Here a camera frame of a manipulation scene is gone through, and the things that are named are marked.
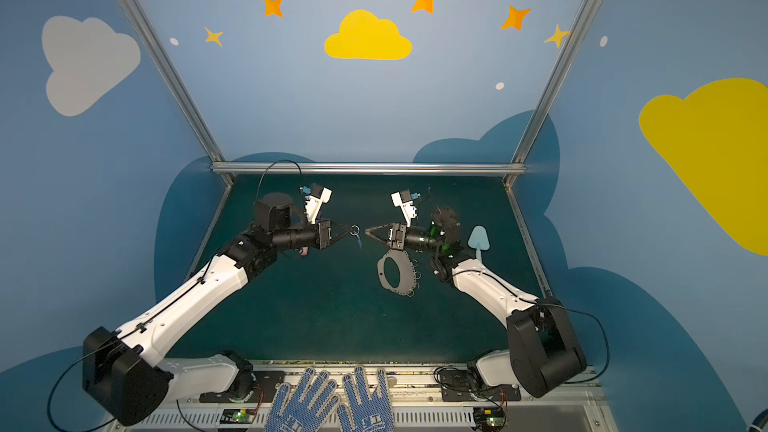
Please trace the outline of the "key with blue tag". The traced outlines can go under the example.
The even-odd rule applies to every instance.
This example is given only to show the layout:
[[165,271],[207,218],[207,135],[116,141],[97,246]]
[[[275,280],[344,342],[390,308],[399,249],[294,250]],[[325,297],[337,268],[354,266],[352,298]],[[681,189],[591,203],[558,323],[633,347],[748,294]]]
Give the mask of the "key with blue tag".
[[360,228],[359,228],[358,225],[352,225],[351,226],[351,228],[350,228],[350,235],[355,238],[355,240],[357,241],[358,247],[360,249],[362,249],[363,248],[363,243],[362,243],[362,239],[361,239],[361,236],[360,236]]

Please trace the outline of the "metal key holder plate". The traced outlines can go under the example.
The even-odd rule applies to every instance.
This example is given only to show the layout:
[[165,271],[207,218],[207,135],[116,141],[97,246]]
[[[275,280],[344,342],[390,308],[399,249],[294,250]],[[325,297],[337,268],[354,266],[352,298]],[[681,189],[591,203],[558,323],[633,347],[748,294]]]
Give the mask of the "metal key holder plate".
[[412,297],[420,286],[417,262],[405,251],[389,250],[377,262],[380,285],[402,297]]

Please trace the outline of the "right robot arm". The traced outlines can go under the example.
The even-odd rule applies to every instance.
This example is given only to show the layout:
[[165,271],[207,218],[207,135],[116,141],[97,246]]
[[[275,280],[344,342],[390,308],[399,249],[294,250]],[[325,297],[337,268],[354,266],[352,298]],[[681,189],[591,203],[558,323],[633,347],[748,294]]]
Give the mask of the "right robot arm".
[[409,251],[427,254],[442,282],[473,298],[504,326],[507,348],[469,364],[479,383],[518,386],[540,398],[586,370],[586,356],[562,303],[523,291],[471,256],[451,208],[435,210],[428,227],[395,222],[370,227],[366,235],[389,249],[387,258],[404,265],[410,263]]

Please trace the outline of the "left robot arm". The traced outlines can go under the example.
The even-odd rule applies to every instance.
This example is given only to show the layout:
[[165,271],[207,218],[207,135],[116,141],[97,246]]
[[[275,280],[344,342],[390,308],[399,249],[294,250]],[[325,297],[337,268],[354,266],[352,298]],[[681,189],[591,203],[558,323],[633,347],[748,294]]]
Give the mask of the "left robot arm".
[[150,416],[162,403],[200,395],[247,402],[256,389],[252,365],[233,352],[171,360],[172,347],[218,304],[244,288],[286,250],[318,250],[337,243],[333,223],[319,216],[331,190],[304,188],[304,210],[284,193],[254,205],[248,229],[223,244],[210,262],[147,312],[110,332],[103,327],[83,343],[84,390],[123,426]]

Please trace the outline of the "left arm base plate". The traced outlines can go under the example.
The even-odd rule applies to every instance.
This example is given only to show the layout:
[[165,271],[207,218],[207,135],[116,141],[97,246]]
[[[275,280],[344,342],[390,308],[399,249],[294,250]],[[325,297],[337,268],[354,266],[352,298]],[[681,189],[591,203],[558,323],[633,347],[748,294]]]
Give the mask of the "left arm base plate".
[[284,382],[285,372],[255,370],[241,372],[233,384],[223,392],[208,392],[199,396],[200,403],[270,403]]

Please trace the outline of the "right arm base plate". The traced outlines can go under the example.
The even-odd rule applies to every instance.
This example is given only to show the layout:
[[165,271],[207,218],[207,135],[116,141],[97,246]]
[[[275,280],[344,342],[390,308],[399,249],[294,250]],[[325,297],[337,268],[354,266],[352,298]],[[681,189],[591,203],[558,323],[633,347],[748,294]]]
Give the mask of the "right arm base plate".
[[438,367],[433,372],[433,378],[444,402],[506,403],[521,400],[517,385],[490,386],[482,381],[478,373],[470,370]]

